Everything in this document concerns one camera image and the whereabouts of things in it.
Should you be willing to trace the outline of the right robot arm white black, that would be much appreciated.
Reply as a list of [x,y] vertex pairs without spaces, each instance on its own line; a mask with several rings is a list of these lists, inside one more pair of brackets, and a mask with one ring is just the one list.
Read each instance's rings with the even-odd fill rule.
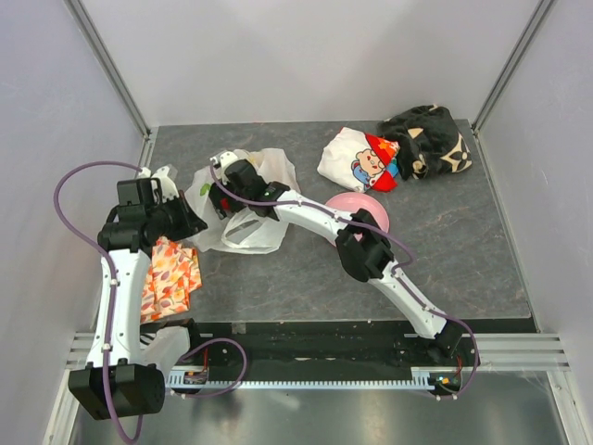
[[215,185],[233,204],[242,204],[260,218],[304,228],[334,243],[340,263],[353,279],[383,293],[424,341],[426,358],[446,364],[458,353],[463,326],[440,311],[408,278],[392,246],[403,244],[379,228],[371,213],[336,210],[302,196],[279,182],[266,182],[247,159],[225,151],[210,159]]

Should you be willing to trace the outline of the white plastic bag fruit print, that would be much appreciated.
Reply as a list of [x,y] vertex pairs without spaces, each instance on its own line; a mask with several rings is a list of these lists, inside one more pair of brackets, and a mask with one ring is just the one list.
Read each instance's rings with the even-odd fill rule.
[[[260,151],[235,149],[239,159],[246,159],[266,182],[276,181],[299,191],[294,164],[280,148],[263,148]],[[189,238],[201,252],[217,250],[228,253],[255,255],[268,254],[279,249],[288,224],[270,218],[261,218],[249,209],[221,219],[208,198],[216,191],[209,168],[204,167],[194,174],[191,186],[184,192],[195,214],[207,223],[208,229]]]

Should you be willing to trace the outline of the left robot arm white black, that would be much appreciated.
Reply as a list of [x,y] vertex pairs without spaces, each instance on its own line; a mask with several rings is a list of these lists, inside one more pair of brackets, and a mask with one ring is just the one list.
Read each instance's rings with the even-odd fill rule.
[[103,282],[93,344],[84,367],[69,376],[69,391],[95,420],[158,413],[172,368],[196,363],[204,350],[192,320],[160,322],[142,344],[141,300],[157,241],[181,241],[207,224],[162,172],[120,181],[117,192],[97,235]]

